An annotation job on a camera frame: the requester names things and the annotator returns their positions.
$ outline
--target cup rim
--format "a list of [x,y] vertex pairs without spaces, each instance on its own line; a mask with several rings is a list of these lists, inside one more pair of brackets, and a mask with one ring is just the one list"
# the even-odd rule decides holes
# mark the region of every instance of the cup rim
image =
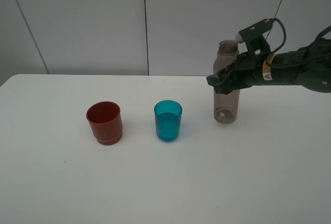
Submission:
[[183,112],[183,107],[182,107],[182,105],[180,105],[178,102],[176,102],[176,101],[174,101],[174,100],[163,100],[163,101],[158,102],[158,103],[155,104],[155,106],[154,106],[154,114],[155,114],[157,117],[160,117],[161,119],[164,119],[164,118],[162,118],[162,116],[158,115],[158,114],[155,112],[155,108],[156,108],[156,106],[158,106],[160,103],[165,102],[165,101],[171,101],[171,102],[174,102],[175,104],[177,104],[178,106],[180,106],[180,114],[179,114],[179,115],[176,115],[176,117],[169,118],[169,120],[171,120],[171,119],[176,119],[176,118],[178,118],[178,117],[180,117],[180,116],[182,115],[182,112]]
[[[104,123],[98,123],[98,122],[93,122],[91,121],[91,119],[88,117],[88,114],[90,113],[90,111],[92,110],[92,108],[96,105],[99,105],[101,103],[110,103],[111,105],[115,105],[117,108],[118,108],[118,114],[115,118],[111,119],[110,121],[108,122],[104,122]],[[118,117],[121,115],[121,108],[119,107],[118,104],[112,102],[112,101],[101,101],[101,102],[98,102],[96,104],[93,104],[86,112],[86,119],[88,120],[88,122],[90,123],[93,123],[93,124],[97,124],[97,125],[106,125],[106,124],[109,124],[109,123],[112,123],[113,121],[115,121],[116,119],[118,119]]]

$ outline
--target brown translucent bottle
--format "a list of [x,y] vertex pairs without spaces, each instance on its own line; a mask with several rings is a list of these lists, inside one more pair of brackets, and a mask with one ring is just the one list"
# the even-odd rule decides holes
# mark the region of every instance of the brown translucent bottle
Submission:
[[[219,44],[217,59],[214,62],[213,73],[230,65],[237,59],[238,43],[234,40],[224,40]],[[214,118],[219,123],[230,124],[237,119],[240,90],[227,95],[214,92]]]

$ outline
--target tabletop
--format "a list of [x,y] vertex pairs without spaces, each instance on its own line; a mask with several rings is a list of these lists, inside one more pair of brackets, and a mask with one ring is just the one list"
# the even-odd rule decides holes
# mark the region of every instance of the tabletop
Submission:
[[[183,107],[173,143],[155,134],[165,99]],[[85,117],[100,101],[121,108],[112,146]],[[301,86],[256,86],[222,125],[204,77],[14,76],[0,87],[0,222],[327,223],[330,103]]]

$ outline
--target red plastic cup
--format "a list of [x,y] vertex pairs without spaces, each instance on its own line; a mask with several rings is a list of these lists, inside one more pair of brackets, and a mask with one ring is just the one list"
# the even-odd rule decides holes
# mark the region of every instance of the red plastic cup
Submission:
[[121,109],[111,101],[94,104],[86,113],[94,137],[102,145],[113,145],[122,137]]

